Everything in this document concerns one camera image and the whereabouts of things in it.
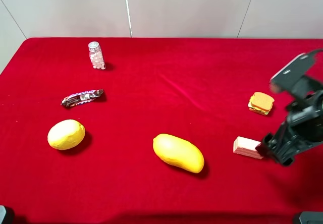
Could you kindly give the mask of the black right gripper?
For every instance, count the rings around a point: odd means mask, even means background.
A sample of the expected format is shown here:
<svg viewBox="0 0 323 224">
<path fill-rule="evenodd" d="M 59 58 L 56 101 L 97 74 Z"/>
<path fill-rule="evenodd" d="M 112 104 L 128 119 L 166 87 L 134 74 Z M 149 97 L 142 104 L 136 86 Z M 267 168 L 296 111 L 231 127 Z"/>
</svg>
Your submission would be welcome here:
<svg viewBox="0 0 323 224">
<path fill-rule="evenodd" d="M 322 143 L 322 90 L 295 98 L 286 110 L 277 133 L 268 133 L 255 148 L 281 166 L 290 166 L 296 155 Z"/>
</svg>

